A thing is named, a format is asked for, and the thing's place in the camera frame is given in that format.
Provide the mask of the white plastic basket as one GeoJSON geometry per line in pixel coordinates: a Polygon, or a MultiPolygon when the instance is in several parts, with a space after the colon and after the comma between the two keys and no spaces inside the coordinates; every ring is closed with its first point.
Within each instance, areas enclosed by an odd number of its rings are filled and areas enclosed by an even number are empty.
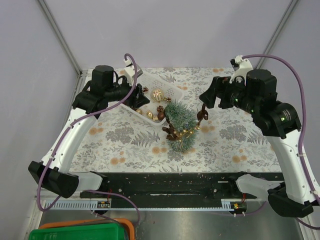
{"type": "Polygon", "coordinates": [[[146,121],[147,123],[154,125],[154,126],[161,126],[163,125],[166,120],[158,120],[158,121],[153,121],[151,118],[147,117],[147,112],[150,111],[154,116],[157,114],[156,108],[161,105],[164,108],[168,104],[165,101],[162,102],[155,102],[151,98],[151,94],[153,90],[160,89],[163,90],[164,96],[171,98],[172,102],[180,102],[182,101],[184,97],[184,92],[182,89],[176,87],[172,83],[169,83],[163,79],[161,79],[159,76],[144,72],[140,77],[137,78],[137,83],[141,84],[143,87],[148,88],[148,92],[145,93],[144,95],[150,100],[150,103],[145,104],[141,107],[139,107],[140,110],[142,110],[143,114],[139,114],[135,110],[131,109],[130,107],[126,106],[125,104],[121,104],[120,106],[133,115],[136,115],[137,117],[140,117],[142,120],[146,121]]]}

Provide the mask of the small green christmas tree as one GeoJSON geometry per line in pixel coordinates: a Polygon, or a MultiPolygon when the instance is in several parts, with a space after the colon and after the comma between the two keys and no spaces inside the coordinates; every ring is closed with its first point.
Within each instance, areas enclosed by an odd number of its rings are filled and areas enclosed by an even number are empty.
{"type": "Polygon", "coordinates": [[[166,133],[168,145],[177,153],[188,152],[197,139],[196,112],[180,101],[172,101],[164,108],[164,116],[168,127],[162,130],[166,133]]]}

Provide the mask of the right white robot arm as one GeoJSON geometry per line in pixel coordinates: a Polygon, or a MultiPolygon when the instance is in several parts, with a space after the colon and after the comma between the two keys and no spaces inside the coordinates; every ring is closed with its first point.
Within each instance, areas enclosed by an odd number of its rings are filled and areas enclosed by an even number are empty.
{"type": "Polygon", "coordinates": [[[201,113],[206,115],[207,109],[215,106],[216,99],[220,99],[221,109],[236,107],[249,113],[272,146],[280,165],[283,182],[239,172],[230,177],[228,194],[233,198],[249,194],[267,201],[282,217],[304,218],[314,211],[316,198],[307,186],[304,165],[299,159],[302,125],[296,109],[277,100],[276,87],[276,77],[265,69],[250,70],[240,82],[216,76],[199,96],[203,102],[201,113]]]}

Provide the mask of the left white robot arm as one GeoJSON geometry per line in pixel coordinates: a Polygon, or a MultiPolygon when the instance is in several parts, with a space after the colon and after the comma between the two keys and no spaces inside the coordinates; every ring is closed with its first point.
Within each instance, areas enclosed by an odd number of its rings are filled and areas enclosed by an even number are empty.
{"type": "Polygon", "coordinates": [[[39,187],[63,198],[71,197],[77,191],[91,190],[98,198],[107,195],[109,186],[97,172],[71,173],[71,163],[84,136],[98,120],[108,104],[125,103],[137,109],[150,101],[143,93],[137,78],[143,74],[139,66],[132,63],[118,76],[113,67],[96,66],[91,80],[76,95],[67,123],[54,145],[41,161],[32,161],[28,171],[39,187]]]}

